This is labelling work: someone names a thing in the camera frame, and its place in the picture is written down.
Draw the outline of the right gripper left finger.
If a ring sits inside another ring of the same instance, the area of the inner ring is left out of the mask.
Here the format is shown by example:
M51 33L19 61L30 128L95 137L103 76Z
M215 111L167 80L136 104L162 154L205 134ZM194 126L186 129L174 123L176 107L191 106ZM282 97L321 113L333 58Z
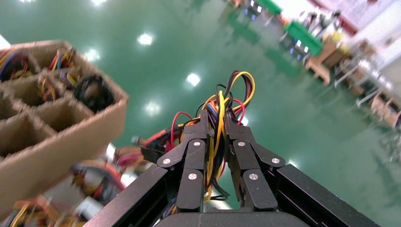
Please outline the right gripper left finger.
M157 160L157 165L169 171L169 186L177 198L178 213L202 212L205 190L206 153L209 144L207 110L200 113L200 122L184 128L183 141Z

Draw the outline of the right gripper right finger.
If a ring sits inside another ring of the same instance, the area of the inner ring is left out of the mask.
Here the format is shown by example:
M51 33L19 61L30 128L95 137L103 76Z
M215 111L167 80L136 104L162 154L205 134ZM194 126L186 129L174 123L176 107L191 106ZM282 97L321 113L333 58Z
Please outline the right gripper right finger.
M286 162L283 157L256 142L251 129L224 117L225 155L241 208L276 211L275 173Z

